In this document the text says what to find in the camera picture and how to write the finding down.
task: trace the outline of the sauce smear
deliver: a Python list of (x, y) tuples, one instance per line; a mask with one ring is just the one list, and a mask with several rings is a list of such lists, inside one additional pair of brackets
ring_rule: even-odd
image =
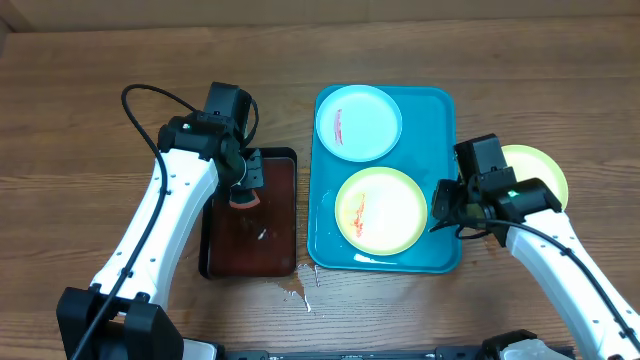
[(339, 109), (336, 112), (336, 119), (333, 121), (333, 132), (336, 136), (337, 145), (344, 145), (342, 143), (342, 122), (340, 122), (341, 117), (342, 117), (342, 109)]
[(356, 220), (353, 222), (353, 226), (356, 227), (356, 236), (362, 236), (362, 230), (364, 227), (364, 222), (362, 221), (362, 213), (364, 212), (364, 200), (366, 194), (362, 194), (362, 200), (360, 200), (360, 207), (356, 211)]

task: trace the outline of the teal tray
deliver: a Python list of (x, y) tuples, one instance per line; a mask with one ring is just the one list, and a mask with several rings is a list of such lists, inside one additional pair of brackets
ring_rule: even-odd
[[(316, 99), (316, 109), (335, 90), (332, 85)], [(431, 87), (376, 86), (389, 94), (402, 113), (402, 134), (385, 156), (366, 163), (342, 160), (322, 145), (315, 126), (311, 145), (311, 189), (307, 247), (316, 264), (334, 269), (375, 270), (444, 274), (460, 262), (460, 240), (454, 229), (429, 233), (436, 224), (430, 202), (438, 180), (455, 179), (458, 166), (453, 100), (444, 91)], [(378, 256), (353, 247), (340, 233), (335, 218), (338, 190), (349, 176), (372, 167), (386, 166), (402, 171), (422, 189), (428, 203), (427, 227), (408, 250), (391, 256)]]

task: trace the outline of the yellow-rimmed plate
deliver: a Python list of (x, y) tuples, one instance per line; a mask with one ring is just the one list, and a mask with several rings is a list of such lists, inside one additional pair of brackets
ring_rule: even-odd
[(513, 167), (516, 180), (532, 178), (542, 180), (549, 190), (560, 200), (562, 209), (569, 202), (569, 185), (560, 166), (542, 151), (526, 145), (505, 145), (502, 153), (507, 165)]
[(351, 245), (373, 255), (393, 255), (410, 248), (422, 235), (427, 214), (418, 184), (386, 167), (353, 174), (336, 198), (340, 232)]

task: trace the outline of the wood grain surface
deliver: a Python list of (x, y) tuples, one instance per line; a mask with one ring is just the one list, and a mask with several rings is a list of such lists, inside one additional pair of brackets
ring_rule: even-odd
[[(431, 85), (455, 100), (459, 140), (497, 133), (552, 156), (584, 246), (640, 308), (640, 18), (10, 34), (0, 59), (0, 357), (62, 359), (55, 318), (120, 241), (153, 158), (120, 106), (131, 83), (202, 106), (211, 81), (260, 104), (259, 146), (299, 158), (298, 263), (306, 250), (314, 100), (334, 83)], [(150, 133), (179, 105), (131, 96)], [(183, 336), (230, 349), (428, 349), (526, 328), (572, 344), (531, 275), (491, 241), (469, 241), (444, 276), (301, 268), (291, 279), (197, 272), (182, 254), (169, 315)]]

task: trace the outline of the black cable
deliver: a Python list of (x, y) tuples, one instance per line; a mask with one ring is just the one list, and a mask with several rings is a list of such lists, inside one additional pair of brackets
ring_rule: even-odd
[(478, 229), (479, 224), (516, 227), (516, 228), (528, 231), (534, 235), (537, 235), (540, 238), (552, 244), (553, 246), (555, 246), (556, 248), (558, 248), (564, 255), (569, 257), (576, 264), (576, 266), (580, 268), (580, 270), (582, 270), (582, 272), (587, 277), (591, 285), (594, 287), (598, 295), (600, 295), (600, 298), (602, 298), (602, 301), (604, 302), (604, 304), (607, 306), (607, 308), (613, 315), (615, 321), (618, 324), (620, 324), (620, 328), (622, 329), (622, 333), (624, 334), (624, 336), (628, 337), (629, 341), (631, 341), (631, 343), (636, 348), (636, 350), (640, 352), (640, 341), (638, 341), (638, 338), (636, 337), (636, 333), (634, 329), (630, 328), (629, 325), (624, 321), (624, 319), (622, 318), (622, 315), (620, 315), (620, 312), (618, 312), (618, 309), (616, 309), (616, 307), (613, 305), (613, 302), (609, 298), (609, 295), (607, 295), (607, 293), (602, 288), (602, 285), (600, 285), (600, 283), (595, 278), (595, 276), (593, 276), (589, 268), (582, 262), (582, 260), (580, 260), (578, 256), (576, 256), (576, 254), (570, 248), (562, 245), (556, 239), (552, 238), (551, 236), (543, 233), (542, 231), (536, 228), (533, 228), (528, 225), (512, 222), (512, 221), (496, 220), (496, 219), (479, 219), (479, 218), (478, 219), (462, 219), (457, 224), (451, 224), (451, 225), (462, 225), (465, 227)]
[(246, 148), (247, 145), (251, 143), (251, 140), (253, 140), (253, 137), (256, 136), (256, 130), (258, 129), (258, 121), (260, 121), (260, 116), (258, 115), (258, 104), (253, 99), (251, 99), (251, 106), (253, 106), (253, 112), (256, 115), (256, 121), (253, 123), (253, 129), (251, 129), (251, 132), (249, 132), (249, 135), (247, 135), (247, 137), (242, 142), (242, 146), (240, 146), (241, 149)]
[(118, 280), (116, 281), (115, 285), (111, 289), (111, 292), (109, 292), (107, 299), (100, 307), (100, 310), (98, 311), (96, 316), (93, 318), (93, 321), (87, 328), (87, 331), (85, 331), (84, 334), (82, 335), (82, 338), (80, 339), (80, 342), (78, 343), (78, 346), (76, 347), (75, 352), (71, 356), (72, 360), (77, 360), (80, 357), (80, 354), (82, 353), (83, 349), (87, 347), (87, 344), (90, 342), (91, 335), (95, 332), (98, 325), (100, 325), (100, 323), (102, 322), (102, 319), (104, 318), (105, 314), (109, 310), (109, 305), (111, 304), (111, 302), (113, 302), (113, 299), (115, 299), (116, 294), (118, 293), (118, 291), (120, 291), (122, 284), (129, 276), (129, 273), (131, 272), (131, 268), (133, 268), (133, 264), (136, 262), (138, 255), (140, 255), (140, 251), (142, 251), (142, 247), (147, 241), (147, 238), (149, 237), (151, 230), (153, 230), (153, 226), (155, 225), (156, 220), (160, 215), (160, 210), (162, 209), (162, 204), (164, 203), (164, 198), (167, 194), (167, 167), (165, 166), (164, 160), (162, 159), (160, 150), (158, 150), (158, 147), (156, 146), (156, 144), (153, 142), (153, 140), (151, 140), (149, 135), (144, 131), (144, 129), (142, 128), (138, 120), (136, 120), (136, 117), (131, 112), (131, 109), (129, 108), (129, 104), (127, 103), (127, 94), (129, 93), (129, 91), (133, 89), (145, 89), (145, 90), (158, 92), (160, 94), (168, 96), (171, 99), (179, 102), (184, 107), (191, 110), (192, 112), (196, 111), (196, 108), (189, 105), (189, 103), (187, 103), (186, 101), (180, 99), (179, 97), (171, 94), (166, 90), (162, 90), (155, 86), (133, 84), (133, 85), (127, 86), (126, 88), (124, 88), (124, 90), (122, 90), (122, 95), (120, 96), (120, 99), (122, 100), (122, 107), (124, 108), (124, 112), (127, 114), (127, 116), (129, 117), (129, 120), (131, 120), (131, 123), (138, 130), (138, 132), (140, 133), (144, 141), (147, 143), (147, 145), (149, 145), (149, 148), (151, 148), (151, 151), (153, 151), (153, 154), (158, 160), (158, 166), (160, 167), (160, 173), (162, 178), (160, 183), (160, 195), (158, 196), (158, 202), (156, 203), (156, 207), (153, 209), (151, 218), (147, 223), (147, 227), (144, 229), (142, 236), (140, 236), (140, 240), (138, 240), (138, 244), (136, 245), (135, 249), (133, 249), (133, 252), (129, 257), (127, 264), (124, 266), (124, 268), (122, 268), (122, 271), (120, 272), (120, 276), (118, 277)]

